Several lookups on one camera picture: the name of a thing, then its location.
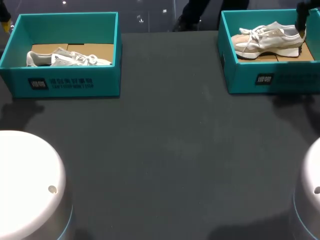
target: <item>open cardboard box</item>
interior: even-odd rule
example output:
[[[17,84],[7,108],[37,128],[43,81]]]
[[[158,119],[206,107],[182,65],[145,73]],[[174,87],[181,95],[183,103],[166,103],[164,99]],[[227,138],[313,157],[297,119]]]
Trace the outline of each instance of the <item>open cardboard box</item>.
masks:
[[[105,59],[112,63],[114,56],[114,45],[113,44],[33,44],[31,51],[37,54],[51,54],[57,48],[63,48],[70,52],[77,52],[82,55],[95,55],[98,59]]]
[[[30,50],[51,54],[58,47],[96,55],[111,65],[26,66]],[[118,97],[121,59],[117,12],[20,14],[0,60],[0,75],[14,98]]]
[[[306,39],[299,57],[261,56],[238,59],[231,37],[239,28],[254,29],[275,21],[292,25],[295,9],[222,11],[218,51],[228,92],[231,94],[314,94],[320,93],[320,13],[309,11]]]

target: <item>black pants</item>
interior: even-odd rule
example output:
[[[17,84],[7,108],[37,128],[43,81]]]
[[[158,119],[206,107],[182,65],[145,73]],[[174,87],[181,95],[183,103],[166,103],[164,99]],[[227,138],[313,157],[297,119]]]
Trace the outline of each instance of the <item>black pants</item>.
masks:
[[[200,17],[206,10],[209,2],[210,0],[189,0],[189,3],[183,9],[181,16],[182,19],[188,24],[197,24],[200,21]],[[248,5],[249,0],[223,0],[217,21],[220,21],[221,11],[246,10]]]

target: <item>table surface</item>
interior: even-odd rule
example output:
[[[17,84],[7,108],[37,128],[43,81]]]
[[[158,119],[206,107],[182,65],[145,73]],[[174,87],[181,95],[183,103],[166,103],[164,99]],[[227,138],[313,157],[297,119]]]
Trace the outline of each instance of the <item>table surface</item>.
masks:
[[[217,35],[123,34],[120,98],[12,101],[0,82],[0,129],[64,161],[77,240],[291,239],[320,98],[228,94]]]

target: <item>small hole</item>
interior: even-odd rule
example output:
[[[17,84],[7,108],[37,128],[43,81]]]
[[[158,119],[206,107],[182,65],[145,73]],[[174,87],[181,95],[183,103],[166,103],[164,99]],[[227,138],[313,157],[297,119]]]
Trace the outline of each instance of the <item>small hole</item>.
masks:
[[[315,193],[315,194],[320,194],[320,186],[317,186],[317,187],[314,189],[314,193]]]
[[[56,194],[58,192],[58,189],[55,186],[52,186],[52,185],[48,187],[48,190],[52,194]]]

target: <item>white sneaker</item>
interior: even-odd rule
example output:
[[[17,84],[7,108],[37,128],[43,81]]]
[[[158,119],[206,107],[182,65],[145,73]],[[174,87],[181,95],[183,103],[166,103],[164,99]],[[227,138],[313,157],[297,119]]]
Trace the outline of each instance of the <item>white sneaker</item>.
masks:
[[[67,51],[63,48],[57,48],[52,54],[38,54],[29,51],[26,55],[27,67],[39,66],[92,66],[92,65],[111,65],[112,63],[97,58],[91,54],[89,56],[80,54],[75,51]]]
[[[284,57],[298,57],[305,41],[295,25],[281,25],[276,21],[253,30],[239,29],[241,34],[231,38],[235,53],[245,59],[256,59],[262,53],[274,53]]]

